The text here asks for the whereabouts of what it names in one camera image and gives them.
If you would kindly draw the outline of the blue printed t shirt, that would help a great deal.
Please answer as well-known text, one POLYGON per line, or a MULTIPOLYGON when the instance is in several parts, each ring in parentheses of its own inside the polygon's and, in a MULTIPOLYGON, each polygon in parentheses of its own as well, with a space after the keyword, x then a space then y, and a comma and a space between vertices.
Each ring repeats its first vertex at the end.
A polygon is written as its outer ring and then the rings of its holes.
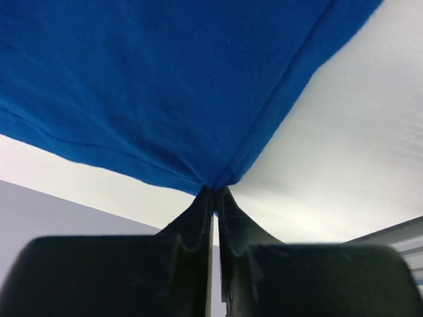
POLYGON ((378 1, 2 1, 1 133, 196 194, 237 183, 378 1))

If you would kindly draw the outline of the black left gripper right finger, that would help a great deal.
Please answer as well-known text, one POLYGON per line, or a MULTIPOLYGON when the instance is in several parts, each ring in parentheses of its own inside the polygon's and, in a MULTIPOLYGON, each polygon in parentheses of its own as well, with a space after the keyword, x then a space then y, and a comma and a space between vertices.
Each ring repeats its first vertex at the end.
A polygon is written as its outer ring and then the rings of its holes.
POLYGON ((229 316, 421 316, 406 262, 377 244, 286 244, 228 188, 216 195, 221 296, 229 316))

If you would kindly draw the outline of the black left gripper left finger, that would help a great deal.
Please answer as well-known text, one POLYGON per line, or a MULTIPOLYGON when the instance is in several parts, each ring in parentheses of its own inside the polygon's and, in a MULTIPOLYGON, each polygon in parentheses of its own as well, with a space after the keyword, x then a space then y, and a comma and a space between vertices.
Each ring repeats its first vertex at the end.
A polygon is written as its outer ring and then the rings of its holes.
POLYGON ((209 316, 214 194, 154 235, 44 236, 1 288, 2 316, 209 316))

